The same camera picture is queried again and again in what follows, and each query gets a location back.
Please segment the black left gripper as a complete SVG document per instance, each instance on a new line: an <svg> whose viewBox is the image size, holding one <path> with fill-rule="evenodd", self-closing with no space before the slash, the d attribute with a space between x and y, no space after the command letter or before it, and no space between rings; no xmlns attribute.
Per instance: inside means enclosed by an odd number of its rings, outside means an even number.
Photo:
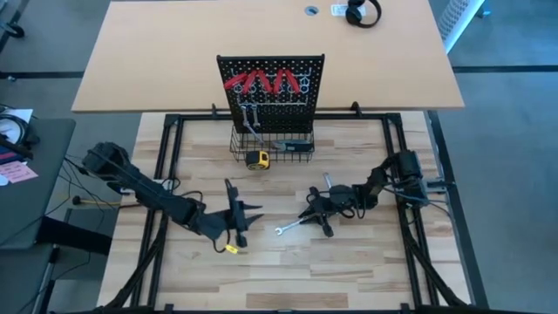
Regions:
<svg viewBox="0 0 558 314"><path fill-rule="evenodd" d="M228 209L211 214L201 212L194 220L194 230L198 235L204 235L210 240L217 240L224 231L234 230L235 241L240 248L248 246L248 240L243 234L249 230L249 226L256 222L263 214L246 216L246 211L262 208L261 205L249 205L239 200L238 188L234 187L230 179L225 179L225 187L228 198Z"/></svg>

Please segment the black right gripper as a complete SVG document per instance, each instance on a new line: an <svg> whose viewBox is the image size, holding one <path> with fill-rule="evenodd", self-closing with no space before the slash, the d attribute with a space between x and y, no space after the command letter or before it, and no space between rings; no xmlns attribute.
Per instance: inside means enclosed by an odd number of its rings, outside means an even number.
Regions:
<svg viewBox="0 0 558 314"><path fill-rule="evenodd" d="M333 215L344 218L354 218L356 215L356 199L351 188L345 185L336 185L327 191L319 191L316 187L310 188L309 206L299 215L306 217L304 222L316 223L322 227L327 237L332 237L334 232L329 224Z"/></svg>

